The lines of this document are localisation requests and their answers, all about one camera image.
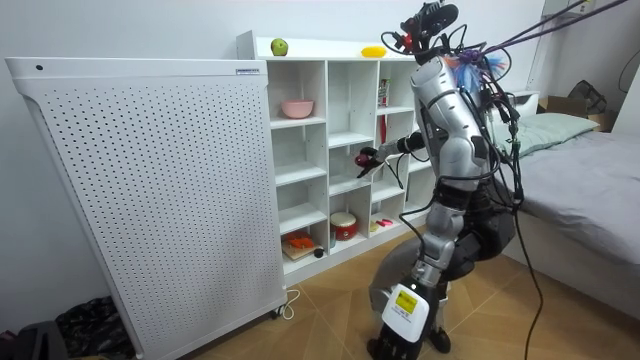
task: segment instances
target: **red can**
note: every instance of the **red can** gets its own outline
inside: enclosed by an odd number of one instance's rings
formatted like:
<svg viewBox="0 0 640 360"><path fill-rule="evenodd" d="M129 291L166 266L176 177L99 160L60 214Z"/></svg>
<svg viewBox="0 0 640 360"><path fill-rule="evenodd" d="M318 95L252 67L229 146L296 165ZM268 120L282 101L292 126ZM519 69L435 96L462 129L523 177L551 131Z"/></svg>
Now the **red can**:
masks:
<svg viewBox="0 0 640 360"><path fill-rule="evenodd" d="M349 213L331 214L331 227L335 229L336 240L350 240L358 232L356 217Z"/></svg>

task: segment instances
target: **white wall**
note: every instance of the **white wall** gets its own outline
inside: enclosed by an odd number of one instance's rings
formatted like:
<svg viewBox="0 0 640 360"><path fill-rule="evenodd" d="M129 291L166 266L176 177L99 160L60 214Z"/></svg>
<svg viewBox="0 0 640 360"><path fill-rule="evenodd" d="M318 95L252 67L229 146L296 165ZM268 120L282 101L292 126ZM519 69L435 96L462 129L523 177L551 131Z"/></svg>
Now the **white wall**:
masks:
<svg viewBox="0 0 640 360"><path fill-rule="evenodd" d="M596 5L601 7L612 1L597 0ZM619 110L625 94L618 90L618 77L625 63L640 49L638 34L640 1L631 0L552 35L557 48L548 53L548 59L555 63L555 67L547 69L547 74L552 72L549 93L567 96L584 79L606 97L610 109ZM639 63L640 56L625 72L622 81L625 90Z"/></svg>
<svg viewBox="0 0 640 360"><path fill-rule="evenodd" d="M469 23L468 44L504 40L537 21L543 5L543 0L454 2ZM236 35L251 29L280 37L377 41L421 5L419 0L3 0L0 58L232 59ZM512 49L514 69L506 88L524 89L534 52L535 43ZM18 330L106 294L36 127L0 65L0 331Z"/></svg>

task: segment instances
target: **wheel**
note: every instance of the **wheel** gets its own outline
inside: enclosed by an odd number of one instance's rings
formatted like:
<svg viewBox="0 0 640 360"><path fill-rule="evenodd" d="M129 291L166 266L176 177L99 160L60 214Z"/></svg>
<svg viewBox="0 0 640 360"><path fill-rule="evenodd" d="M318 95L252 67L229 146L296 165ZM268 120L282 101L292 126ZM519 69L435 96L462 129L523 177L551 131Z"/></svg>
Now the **wheel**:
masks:
<svg viewBox="0 0 640 360"><path fill-rule="evenodd" d="M378 343L378 340L376 340L376 339L371 339L371 340L367 341L367 352L374 359L376 358L376 345L377 345L377 343Z"/></svg>
<svg viewBox="0 0 640 360"><path fill-rule="evenodd" d="M429 334L429 340L438 352L448 354L451 351L451 339L449 339L449 335L444 329L432 330Z"/></svg>
<svg viewBox="0 0 640 360"><path fill-rule="evenodd" d="M271 310L271 311L269 311L269 317L271 318L271 320L275 320L275 319L277 319L277 318L278 318L278 316L280 316L280 315L278 314L278 311L277 311L277 310Z"/></svg>

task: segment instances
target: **cardboard box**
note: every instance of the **cardboard box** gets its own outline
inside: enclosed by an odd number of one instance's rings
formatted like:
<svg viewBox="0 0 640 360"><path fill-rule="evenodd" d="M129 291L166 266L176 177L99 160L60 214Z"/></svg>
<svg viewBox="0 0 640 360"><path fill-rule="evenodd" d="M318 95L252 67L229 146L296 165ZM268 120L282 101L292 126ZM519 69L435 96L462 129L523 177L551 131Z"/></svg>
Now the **cardboard box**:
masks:
<svg viewBox="0 0 640 360"><path fill-rule="evenodd" d="M583 99L569 99L560 96L549 96L538 101L538 113L552 112L573 115L600 124L593 131L611 132L618 118L618 112L608 110L602 114L589 115L587 113L587 101Z"/></svg>

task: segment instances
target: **sticker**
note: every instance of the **sticker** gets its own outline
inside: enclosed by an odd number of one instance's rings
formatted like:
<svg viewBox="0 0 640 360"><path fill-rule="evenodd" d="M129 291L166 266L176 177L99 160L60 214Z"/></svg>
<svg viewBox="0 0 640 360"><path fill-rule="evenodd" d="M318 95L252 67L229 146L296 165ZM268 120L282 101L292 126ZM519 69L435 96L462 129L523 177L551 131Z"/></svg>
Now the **sticker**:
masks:
<svg viewBox="0 0 640 360"><path fill-rule="evenodd" d="M236 69L236 75L260 75L260 69Z"/></svg>
<svg viewBox="0 0 640 360"><path fill-rule="evenodd" d="M396 305L400 306L404 311L409 314L413 314L413 310L416 308L416 304L418 300L416 300L413 296L407 294L403 290L400 290L398 293L398 298L396 299Z"/></svg>

